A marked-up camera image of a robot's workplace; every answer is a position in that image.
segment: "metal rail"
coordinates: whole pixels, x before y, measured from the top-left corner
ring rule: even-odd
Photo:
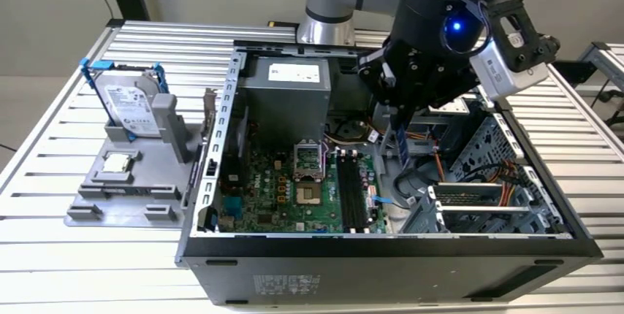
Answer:
[[[357,43],[378,46],[385,36],[361,31]],[[167,69],[170,90],[179,97],[179,112],[187,122],[199,122],[204,88],[222,87],[234,39],[293,42],[294,30],[127,22],[106,30],[89,56],[136,66],[159,61]],[[553,69],[550,78],[509,102],[605,259],[506,305],[446,306],[434,311],[621,313],[623,144]],[[57,308],[75,312],[89,304],[120,313],[140,306],[168,312],[211,310],[208,301],[198,301],[204,293],[195,277],[174,266],[179,231],[63,225],[67,206],[103,143],[104,121],[95,94],[73,73],[0,174],[0,279],[11,285],[0,293],[0,304],[20,307],[56,302]],[[310,311],[310,307],[289,310]],[[369,312],[371,308],[322,307],[315,312],[338,310]],[[378,311],[425,313],[432,308],[391,305],[379,306]]]

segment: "label sticker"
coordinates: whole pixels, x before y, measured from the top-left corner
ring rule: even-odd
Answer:
[[[315,64],[271,64],[269,80],[274,82],[321,83],[321,70]]]
[[[160,135],[146,93],[135,87],[119,85],[107,85],[104,89],[123,127],[138,137]]]
[[[378,138],[379,138],[379,133],[377,132],[377,130],[373,130],[369,134],[369,141],[374,144]]]
[[[254,275],[254,284],[256,294],[315,294],[321,275]]]

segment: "metal frame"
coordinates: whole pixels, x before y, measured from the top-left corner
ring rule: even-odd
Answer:
[[[607,75],[608,83],[613,83],[616,88],[620,91],[624,91],[624,45],[620,44],[605,44],[603,42],[593,42],[592,45],[587,48],[585,52],[581,54],[580,61],[591,62],[597,69]],[[597,93],[609,91],[613,89],[607,89],[607,83]],[[621,119],[619,113],[624,108],[624,99],[611,120]]]

